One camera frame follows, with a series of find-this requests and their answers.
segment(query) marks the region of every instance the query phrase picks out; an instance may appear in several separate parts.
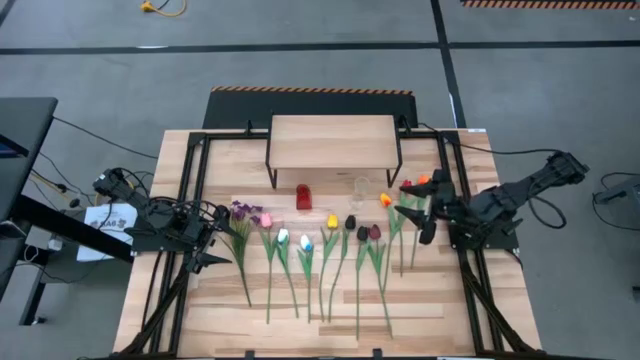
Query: black and orange striped tape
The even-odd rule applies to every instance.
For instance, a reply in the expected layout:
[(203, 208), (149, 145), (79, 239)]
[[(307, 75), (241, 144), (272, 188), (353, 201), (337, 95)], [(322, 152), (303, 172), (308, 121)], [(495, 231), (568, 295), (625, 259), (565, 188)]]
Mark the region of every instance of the black and orange striped tape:
[(594, 10), (637, 10), (640, 4), (634, 1), (497, 1), (497, 0), (467, 0), (464, 7), (473, 8), (505, 8), (505, 9), (594, 9)]
[(396, 94), (411, 95), (410, 90), (373, 90), (373, 89), (336, 89), (336, 88), (298, 88), (287, 86), (216, 86), (214, 91), (255, 91), (255, 92), (307, 92), (307, 93), (334, 93), (334, 94)]

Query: pink tulip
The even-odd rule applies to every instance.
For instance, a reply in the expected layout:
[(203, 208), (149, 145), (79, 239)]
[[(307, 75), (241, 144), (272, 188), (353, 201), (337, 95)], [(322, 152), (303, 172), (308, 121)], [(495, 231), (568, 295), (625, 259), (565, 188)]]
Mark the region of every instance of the pink tulip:
[(268, 229), (271, 227), (272, 222), (271, 222), (271, 214), (269, 213), (264, 213), (262, 215), (260, 215), (260, 225), (262, 225), (263, 228)]

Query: white tulip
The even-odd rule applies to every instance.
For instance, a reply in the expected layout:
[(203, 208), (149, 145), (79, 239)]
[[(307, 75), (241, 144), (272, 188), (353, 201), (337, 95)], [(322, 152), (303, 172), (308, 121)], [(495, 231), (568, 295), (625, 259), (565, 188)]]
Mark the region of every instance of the white tulip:
[(278, 232), (278, 242), (280, 244), (282, 244), (283, 242), (285, 242), (287, 239), (289, 238), (289, 230), (287, 229), (280, 229), (280, 231)]
[(311, 241), (309, 240), (309, 237), (307, 235), (303, 234), (300, 237), (300, 247), (304, 251), (311, 251), (311, 249), (313, 249), (313, 246), (311, 245)]

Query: black metal frame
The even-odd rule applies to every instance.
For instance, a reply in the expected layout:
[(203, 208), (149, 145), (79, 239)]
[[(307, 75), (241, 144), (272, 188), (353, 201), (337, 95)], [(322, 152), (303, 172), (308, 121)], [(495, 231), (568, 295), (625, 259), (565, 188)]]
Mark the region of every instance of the black metal frame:
[[(391, 176), (391, 171), (389, 169), (386, 169), (387, 171), (387, 186), (389, 188), (391, 188), (393, 186), (394, 181), (396, 181), (396, 177), (398, 177), (398, 173), (400, 172), (400, 168), (402, 168), (402, 147), (400, 146), (400, 130), (398, 127), (398, 124), (407, 124), (406, 119), (404, 118), (404, 116), (396, 116), (393, 115), (393, 127), (394, 127), (394, 131), (395, 131), (395, 137), (396, 137), (396, 152), (398, 154), (398, 167), (396, 167), (395, 172), (393, 173), (393, 176)], [(266, 139), (267, 139), (267, 152), (266, 152), (266, 156), (265, 156), (265, 160), (264, 160), (264, 164), (267, 167), (267, 172), (269, 173), (269, 180), (271, 181), (271, 187), (272, 188), (277, 188), (278, 186), (278, 169), (271, 169), (271, 164), (269, 163), (269, 160), (271, 158), (271, 128), (273, 126), (273, 116), (271, 117), (271, 120), (269, 121), (269, 128), (267, 129), (267, 133), (266, 133)], [(251, 122), (248, 123), (247, 126), (247, 130), (244, 132), (244, 134), (249, 134), (251, 136), (255, 136), (256, 134), (251, 132), (252, 129), (252, 125)]]
[[(462, 196), (464, 199), (469, 199), (471, 197), (471, 191), (469, 188), (469, 183), (467, 179), (466, 168), (464, 165), (464, 159), (462, 156), (462, 149), (459, 144), (459, 135), (457, 131), (412, 131), (410, 128), (406, 127), (402, 130), (398, 129), (396, 126), (396, 134), (397, 134), (397, 142), (398, 147), (400, 147), (401, 139), (434, 139), (436, 140), (438, 146), (438, 152), (440, 157), (440, 163), (442, 169), (448, 175), (449, 179), (451, 179), (451, 167), (449, 165), (448, 153), (447, 153), (447, 145), (450, 145), (453, 148), (453, 155), (457, 165), (457, 172), (461, 184)], [(453, 139), (455, 142), (447, 142), (448, 139)], [(251, 131), (251, 124), (249, 123), (247, 130), (243, 133), (191, 133), (189, 135), (189, 141), (187, 146), (187, 152), (185, 155), (185, 164), (182, 172), (182, 179), (180, 181), (180, 193), (179, 200), (184, 200), (187, 192), (187, 184), (189, 182), (189, 174), (191, 172), (191, 163), (193, 161), (193, 154), (195, 152), (196, 146), (201, 144), (202, 152), (200, 157), (200, 163), (198, 166), (198, 173), (196, 176), (196, 184), (195, 184), (195, 192), (194, 192), (194, 200), (202, 199), (202, 193), (204, 189), (204, 180), (207, 169), (207, 160), (208, 154), (211, 147), (211, 142), (215, 140), (267, 140), (269, 141), (269, 133), (254, 133)], [(566, 356), (557, 356), (557, 355), (549, 355), (543, 351), (537, 351), (527, 345), (522, 339), (518, 336), (518, 334), (511, 328), (506, 319), (502, 316), (500, 311), (497, 309), (493, 302), (493, 296), (491, 294), (491, 285), (489, 282), (489, 274), (487, 270), (486, 260), (484, 258), (483, 249), (480, 248), (478, 250), (474, 250), (476, 267), (479, 274), (479, 278), (477, 278), (473, 271), (471, 270), (471, 265), (469, 263), (469, 258), (467, 254), (467, 249), (460, 246), (460, 242), (455, 239), (455, 232), (450, 231), (450, 241), (451, 247), (456, 250), (458, 256), (458, 262), (460, 265), (460, 274), (462, 278), (463, 291), (465, 294), (465, 301), (467, 303), (467, 310), (469, 315), (469, 324), (470, 331), (473, 338), (473, 347), (475, 351), (475, 356), (472, 357), (490, 357), (493, 359), (578, 359), (577, 357), (566, 357)], [(170, 258), (175, 258), (175, 253), (169, 254)], [(191, 256), (190, 253), (185, 253), (185, 261), (188, 261), (188, 258)], [(168, 269), (173, 269), (173, 262)], [(173, 275), (173, 271), (165, 271), (163, 274), (163, 285), (165, 283), (169, 284), (171, 277)], [(182, 318), (184, 315), (184, 305), (186, 302), (186, 288), (180, 291), (176, 300), (176, 309), (173, 318), (173, 327), (171, 329), (171, 337), (169, 343), (168, 352), (159, 353), (158, 352), (158, 341), (152, 343), (152, 347), (150, 348), (151, 352), (149, 354), (141, 354), (138, 356), (141, 357), (154, 357), (154, 356), (167, 356), (167, 358), (175, 357), (178, 353), (178, 346), (180, 341), (180, 333), (182, 330)], [(485, 350), (484, 343), (482, 340), (482, 332), (480, 329), (480, 320), (478, 317), (478, 309), (476, 307), (476, 298), (480, 301), (480, 303), (484, 306), (488, 314), (489, 320), (489, 328), (492, 337), (493, 349)], [(157, 329), (157, 333), (159, 334), (161, 331), (161, 327)], [(509, 345), (512, 347), (514, 352), (507, 352), (504, 350), (504, 346), (502, 344), (502, 337), (507, 340)], [(252, 356), (252, 352), (247, 352), (249, 357)], [(374, 350), (374, 358), (382, 358), (382, 352), (379, 349)]]

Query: orange tulip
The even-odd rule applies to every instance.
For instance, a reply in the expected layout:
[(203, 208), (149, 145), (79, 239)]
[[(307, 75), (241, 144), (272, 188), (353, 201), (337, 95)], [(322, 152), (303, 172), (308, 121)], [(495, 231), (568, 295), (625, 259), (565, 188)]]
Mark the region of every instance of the orange tulip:
[(382, 204), (382, 206), (387, 207), (391, 205), (391, 198), (389, 197), (389, 195), (382, 193), (380, 194), (380, 203)]
[(420, 175), (420, 179), (418, 179), (418, 184), (423, 185), (431, 181), (431, 178), (427, 175)]

